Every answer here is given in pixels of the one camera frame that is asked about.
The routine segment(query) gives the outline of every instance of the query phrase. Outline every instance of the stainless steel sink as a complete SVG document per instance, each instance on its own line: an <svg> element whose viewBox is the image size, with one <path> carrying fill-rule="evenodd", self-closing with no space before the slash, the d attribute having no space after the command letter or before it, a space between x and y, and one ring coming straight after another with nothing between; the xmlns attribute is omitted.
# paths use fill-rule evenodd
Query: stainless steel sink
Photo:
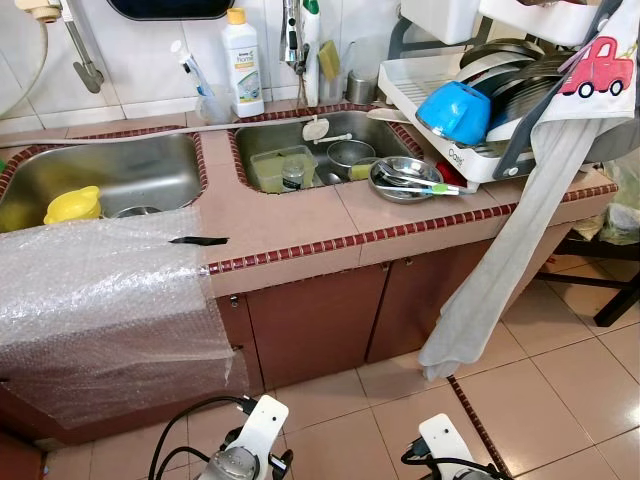
<svg viewBox="0 0 640 480"><path fill-rule="evenodd" d="M100 187L107 217L135 206L183 207L202 190L193 140L173 134L34 155L18 166L0 198L0 232L42 225L54 198L88 185Z"/></svg>
<svg viewBox="0 0 640 480"><path fill-rule="evenodd" d="M371 145L375 149L377 157L412 156L407 146L386 122L371 120L367 118L366 112L335 112L318 115L318 117L329 120L330 129L327 137L351 133L355 140ZM255 177L251 174L252 167L249 162L252 155L296 145L306 145L318 161L314 185L333 185L348 181L334 172L327 157L327 149L331 143L314 145L313 142L305 142L302 138L303 126L303 123L292 123L238 129L235 137L236 144L238 145L242 165L248 173L247 178L250 179L250 182Z"/></svg>

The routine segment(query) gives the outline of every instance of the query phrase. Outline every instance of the tile floor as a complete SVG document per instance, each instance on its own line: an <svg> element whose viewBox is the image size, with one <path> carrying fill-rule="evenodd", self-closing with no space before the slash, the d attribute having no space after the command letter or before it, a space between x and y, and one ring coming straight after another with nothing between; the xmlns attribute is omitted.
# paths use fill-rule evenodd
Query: tile floor
<svg viewBox="0 0 640 480"><path fill-rule="evenodd" d="M558 257L566 274L629 279L638 264ZM640 307L607 329L592 315L615 291L534 281L494 330L482 358L456 377L519 480L640 478ZM417 353L271 392L290 408L274 451L295 453L295 480L414 480L400 462L418 424L444 412L476 460L480 437L445 380L427 382ZM191 415L169 446L217 448L243 423L232 406ZM46 480L141 480L162 426L58 450ZM165 480L189 480L204 463L178 456Z"/></svg>

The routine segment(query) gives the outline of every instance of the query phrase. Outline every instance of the black chair leg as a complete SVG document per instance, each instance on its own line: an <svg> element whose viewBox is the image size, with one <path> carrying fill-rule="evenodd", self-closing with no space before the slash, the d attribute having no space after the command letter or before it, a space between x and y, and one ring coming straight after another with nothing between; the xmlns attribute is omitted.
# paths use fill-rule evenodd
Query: black chair leg
<svg viewBox="0 0 640 480"><path fill-rule="evenodd" d="M631 280L632 288L620 290L594 317L599 327L610 327L640 299L640 273Z"/></svg>

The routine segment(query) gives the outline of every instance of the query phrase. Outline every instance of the blue bowl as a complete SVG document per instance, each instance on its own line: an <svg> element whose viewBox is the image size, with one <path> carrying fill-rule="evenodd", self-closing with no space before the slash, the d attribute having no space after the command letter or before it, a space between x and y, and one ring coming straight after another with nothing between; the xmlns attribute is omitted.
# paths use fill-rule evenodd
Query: blue bowl
<svg viewBox="0 0 640 480"><path fill-rule="evenodd" d="M491 115L491 101L460 82L435 90L418 108L416 118L434 134L464 145L484 139Z"/></svg>

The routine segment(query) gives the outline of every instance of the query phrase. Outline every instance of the yellow bowl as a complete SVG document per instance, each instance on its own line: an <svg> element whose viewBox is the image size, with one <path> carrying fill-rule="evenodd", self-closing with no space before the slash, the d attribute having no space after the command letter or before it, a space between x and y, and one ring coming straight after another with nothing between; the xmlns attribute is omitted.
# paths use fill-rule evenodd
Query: yellow bowl
<svg viewBox="0 0 640 480"><path fill-rule="evenodd" d="M99 198L100 189L95 186L64 193L49 204L44 224L98 218L102 211Z"/></svg>

